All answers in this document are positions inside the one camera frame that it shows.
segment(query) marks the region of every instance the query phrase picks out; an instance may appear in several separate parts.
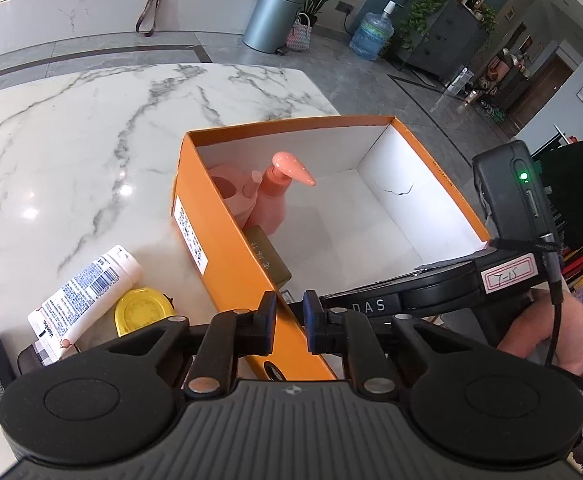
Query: gray ribbed panel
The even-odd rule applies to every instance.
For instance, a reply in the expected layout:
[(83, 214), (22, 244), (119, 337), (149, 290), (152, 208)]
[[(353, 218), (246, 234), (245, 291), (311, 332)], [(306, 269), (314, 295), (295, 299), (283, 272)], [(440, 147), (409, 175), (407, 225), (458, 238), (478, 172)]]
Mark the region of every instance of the gray ribbed panel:
[[(286, 388), (302, 389), (290, 395)], [(492, 472), (452, 462), (421, 442), (400, 410), (347, 383), (240, 381), (196, 402), (158, 446), (127, 462), (70, 472), (21, 462), (4, 480), (574, 480), (566, 463)]]

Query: orange box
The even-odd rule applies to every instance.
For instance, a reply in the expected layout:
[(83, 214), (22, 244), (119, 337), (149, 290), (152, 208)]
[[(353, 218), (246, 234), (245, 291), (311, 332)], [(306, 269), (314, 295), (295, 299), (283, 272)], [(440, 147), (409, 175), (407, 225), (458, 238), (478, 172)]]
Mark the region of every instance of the orange box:
[[(296, 155), (316, 187), (293, 183), (288, 213), (270, 236), (291, 270), (294, 300), (412, 272), (472, 253), (489, 235), (427, 150), (399, 120), (333, 116), (270, 121), (188, 132), (174, 183), (172, 213), (219, 311), (255, 309), (276, 290), (225, 207), (207, 169), (264, 171), (275, 152)], [(274, 351), (249, 358), (260, 378), (273, 362), (287, 380), (340, 375), (339, 360), (307, 352), (295, 317), (279, 294)]]

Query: door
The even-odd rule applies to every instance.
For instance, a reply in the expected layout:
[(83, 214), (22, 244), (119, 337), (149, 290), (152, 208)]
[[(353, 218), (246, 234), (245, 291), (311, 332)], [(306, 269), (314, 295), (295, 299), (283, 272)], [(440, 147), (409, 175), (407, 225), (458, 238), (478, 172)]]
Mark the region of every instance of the door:
[(507, 112), (513, 126), (523, 129), (540, 109), (549, 102), (558, 89), (574, 73), (565, 62), (555, 56), (543, 69), (529, 88), (521, 95)]

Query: pink bottle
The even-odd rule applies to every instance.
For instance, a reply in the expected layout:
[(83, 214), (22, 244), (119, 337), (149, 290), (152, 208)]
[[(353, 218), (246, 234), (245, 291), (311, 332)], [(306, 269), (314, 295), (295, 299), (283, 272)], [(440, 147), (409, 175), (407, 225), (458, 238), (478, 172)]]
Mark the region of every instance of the pink bottle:
[(260, 171), (246, 175), (231, 166), (216, 166), (208, 171), (225, 205), (242, 229), (256, 204), (263, 175)]
[(291, 153), (276, 153), (272, 163), (263, 174), (256, 205), (245, 224), (245, 227), (260, 225), (266, 235), (275, 233), (285, 219), (285, 192), (292, 180), (298, 180), (306, 186), (316, 186), (309, 171)]

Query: trash can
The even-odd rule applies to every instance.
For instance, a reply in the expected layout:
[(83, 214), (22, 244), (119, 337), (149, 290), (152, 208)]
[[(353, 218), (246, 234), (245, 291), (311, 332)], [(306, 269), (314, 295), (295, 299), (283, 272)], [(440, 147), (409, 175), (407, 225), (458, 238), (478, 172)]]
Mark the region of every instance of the trash can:
[(285, 44), (303, 3), (305, 0), (258, 0), (243, 43), (259, 52), (275, 54)]

